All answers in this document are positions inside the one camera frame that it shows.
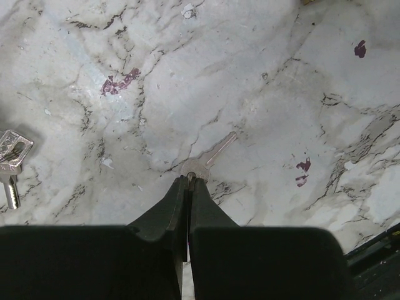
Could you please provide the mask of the silver padlock keys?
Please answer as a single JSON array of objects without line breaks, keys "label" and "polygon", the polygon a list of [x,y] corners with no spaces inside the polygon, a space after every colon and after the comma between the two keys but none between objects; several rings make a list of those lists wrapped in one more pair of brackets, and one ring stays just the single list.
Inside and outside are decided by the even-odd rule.
[{"label": "silver padlock keys", "polygon": [[181,175],[188,179],[203,179],[207,183],[210,179],[210,168],[218,156],[237,139],[237,133],[232,131],[211,149],[202,152],[198,157],[190,157],[181,167]]}]

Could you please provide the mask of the small silver key bunch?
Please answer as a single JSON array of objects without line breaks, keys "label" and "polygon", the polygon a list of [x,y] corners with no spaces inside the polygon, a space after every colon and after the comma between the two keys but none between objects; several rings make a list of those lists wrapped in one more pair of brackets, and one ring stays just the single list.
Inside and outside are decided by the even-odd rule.
[{"label": "small silver key bunch", "polygon": [[9,209],[20,207],[17,175],[22,172],[22,163],[33,148],[34,142],[15,130],[1,132],[1,183],[4,187]]}]

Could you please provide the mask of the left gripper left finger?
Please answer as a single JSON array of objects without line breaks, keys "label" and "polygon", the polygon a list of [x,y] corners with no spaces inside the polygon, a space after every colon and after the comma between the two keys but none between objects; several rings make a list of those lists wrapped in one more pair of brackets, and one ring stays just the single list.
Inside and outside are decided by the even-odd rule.
[{"label": "left gripper left finger", "polygon": [[1,228],[2,299],[181,299],[188,180],[130,224]]}]

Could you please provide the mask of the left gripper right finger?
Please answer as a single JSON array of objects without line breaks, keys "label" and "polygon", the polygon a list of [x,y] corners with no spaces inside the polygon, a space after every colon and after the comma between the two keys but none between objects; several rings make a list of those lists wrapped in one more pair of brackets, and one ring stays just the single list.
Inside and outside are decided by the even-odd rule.
[{"label": "left gripper right finger", "polygon": [[336,238],[316,227],[238,226],[202,179],[190,182],[196,299],[355,299]]}]

